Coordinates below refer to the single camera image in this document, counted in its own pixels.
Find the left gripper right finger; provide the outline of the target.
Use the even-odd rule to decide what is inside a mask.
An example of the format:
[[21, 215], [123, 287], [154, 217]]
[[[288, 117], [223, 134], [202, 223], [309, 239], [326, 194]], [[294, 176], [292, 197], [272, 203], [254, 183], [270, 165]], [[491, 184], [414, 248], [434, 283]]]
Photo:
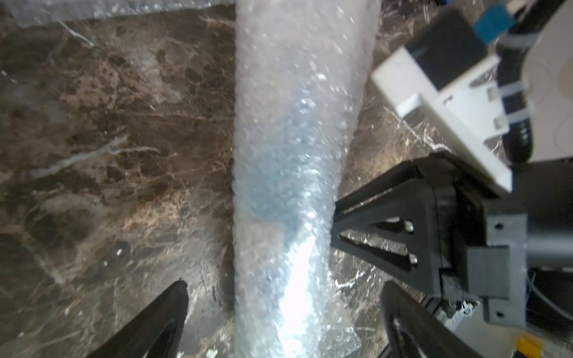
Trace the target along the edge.
[[385, 283], [380, 301], [391, 357], [479, 356], [397, 283]]

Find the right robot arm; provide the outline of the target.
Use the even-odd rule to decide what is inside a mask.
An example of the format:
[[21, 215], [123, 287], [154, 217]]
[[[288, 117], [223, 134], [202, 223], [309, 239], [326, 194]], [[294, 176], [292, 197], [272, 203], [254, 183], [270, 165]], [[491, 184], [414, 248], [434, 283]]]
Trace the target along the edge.
[[493, 325], [571, 319], [572, 3], [447, 7], [372, 80], [449, 150], [339, 200], [332, 246]]

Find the blue liquid glass bottle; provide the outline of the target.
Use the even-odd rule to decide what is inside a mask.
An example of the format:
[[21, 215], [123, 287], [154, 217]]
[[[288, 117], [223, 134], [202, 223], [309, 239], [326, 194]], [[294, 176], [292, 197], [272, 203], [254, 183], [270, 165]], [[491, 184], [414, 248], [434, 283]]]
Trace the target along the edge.
[[249, 149], [249, 190], [255, 216], [288, 240], [316, 224], [320, 193], [320, 124], [315, 101], [301, 93], [258, 124]]

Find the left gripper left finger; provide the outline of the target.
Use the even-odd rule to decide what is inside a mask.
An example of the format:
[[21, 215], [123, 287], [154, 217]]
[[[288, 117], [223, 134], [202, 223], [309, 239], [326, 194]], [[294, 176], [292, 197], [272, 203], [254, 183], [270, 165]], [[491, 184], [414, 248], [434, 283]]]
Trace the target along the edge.
[[176, 357], [183, 334], [189, 295], [177, 280], [90, 357]]

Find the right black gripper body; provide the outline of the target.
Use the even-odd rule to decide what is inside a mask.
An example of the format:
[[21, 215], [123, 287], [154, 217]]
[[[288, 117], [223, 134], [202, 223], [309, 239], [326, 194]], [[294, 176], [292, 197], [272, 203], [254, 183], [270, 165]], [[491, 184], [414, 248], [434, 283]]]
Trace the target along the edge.
[[572, 159], [517, 164], [507, 191], [445, 152], [456, 193], [453, 267], [492, 325], [572, 328]]

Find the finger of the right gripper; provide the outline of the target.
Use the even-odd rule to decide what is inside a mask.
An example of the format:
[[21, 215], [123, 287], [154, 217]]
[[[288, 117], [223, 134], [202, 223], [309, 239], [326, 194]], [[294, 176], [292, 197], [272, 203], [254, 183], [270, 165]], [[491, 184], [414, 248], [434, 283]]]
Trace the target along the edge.
[[336, 224], [452, 223], [452, 156], [404, 161], [336, 204]]
[[[374, 234], [402, 244], [405, 254], [359, 243], [343, 234], [356, 231]], [[440, 297], [440, 270], [443, 261], [439, 231], [424, 219], [387, 221], [374, 216], [344, 215], [334, 218], [331, 246], [362, 259], [398, 280], [431, 297]]]

